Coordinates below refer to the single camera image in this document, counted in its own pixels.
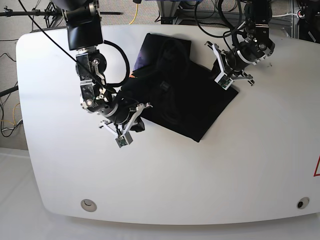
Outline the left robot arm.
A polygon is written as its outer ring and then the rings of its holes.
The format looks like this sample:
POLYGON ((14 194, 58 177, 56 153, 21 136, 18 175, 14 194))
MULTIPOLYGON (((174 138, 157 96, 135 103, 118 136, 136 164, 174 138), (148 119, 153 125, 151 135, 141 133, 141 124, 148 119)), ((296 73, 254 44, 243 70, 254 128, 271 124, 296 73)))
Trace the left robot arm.
POLYGON ((248 0, 244 6, 244 30, 231 35, 233 48, 225 54, 225 62, 235 76, 245 68, 272 55, 274 42, 269 37, 272 9, 268 0, 248 0))

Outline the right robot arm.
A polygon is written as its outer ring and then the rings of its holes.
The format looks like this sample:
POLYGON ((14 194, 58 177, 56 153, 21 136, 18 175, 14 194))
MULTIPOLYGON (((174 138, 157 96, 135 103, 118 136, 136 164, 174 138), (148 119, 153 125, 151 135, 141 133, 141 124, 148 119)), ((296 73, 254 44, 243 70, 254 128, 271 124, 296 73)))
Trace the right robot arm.
POLYGON ((99 2, 97 0, 55 0, 62 11, 67 28, 68 47, 76 51, 76 73, 80 79, 81 106, 89 113, 101 114, 108 123, 121 129, 142 132, 144 123, 139 115, 139 102, 117 88, 130 78, 130 63, 121 47, 104 40, 99 2), (105 77, 107 60, 97 46, 106 44, 121 54, 125 63, 125 77, 118 83, 108 83, 105 77))

